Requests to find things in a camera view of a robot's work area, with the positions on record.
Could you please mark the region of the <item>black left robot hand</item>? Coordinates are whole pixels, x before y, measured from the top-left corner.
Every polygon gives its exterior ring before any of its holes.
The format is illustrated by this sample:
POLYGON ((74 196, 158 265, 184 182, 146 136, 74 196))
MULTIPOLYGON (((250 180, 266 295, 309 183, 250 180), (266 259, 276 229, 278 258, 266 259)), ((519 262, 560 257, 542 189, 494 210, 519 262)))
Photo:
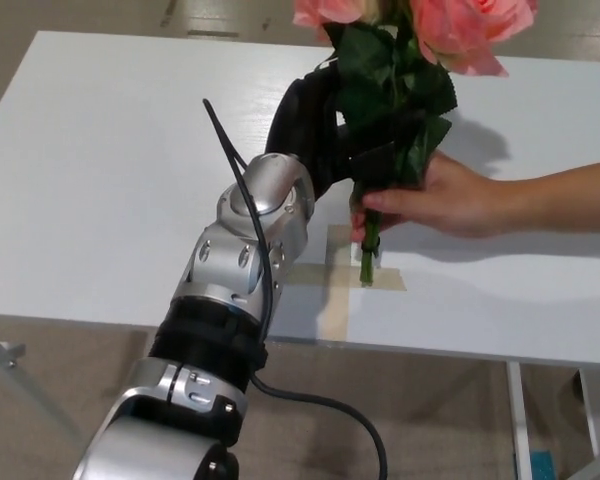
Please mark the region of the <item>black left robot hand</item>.
POLYGON ((288 87, 269 129, 265 151, 298 157, 318 198, 345 179, 363 190, 398 183, 399 155, 424 127, 425 111, 408 106, 358 120, 341 104, 353 92, 334 60, 288 87))

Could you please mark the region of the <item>bare human hand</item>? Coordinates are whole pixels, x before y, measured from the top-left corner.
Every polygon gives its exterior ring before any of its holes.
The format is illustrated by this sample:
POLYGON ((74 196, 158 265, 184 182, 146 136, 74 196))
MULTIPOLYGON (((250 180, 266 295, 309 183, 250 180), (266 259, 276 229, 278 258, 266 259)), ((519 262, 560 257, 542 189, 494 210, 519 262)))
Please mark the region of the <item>bare human hand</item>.
POLYGON ((382 214, 382 231, 412 222, 461 238, 503 235, 511 231, 506 193, 505 183, 436 151, 422 187, 372 191, 354 205, 352 240, 359 243, 364 237, 365 209, 382 214))

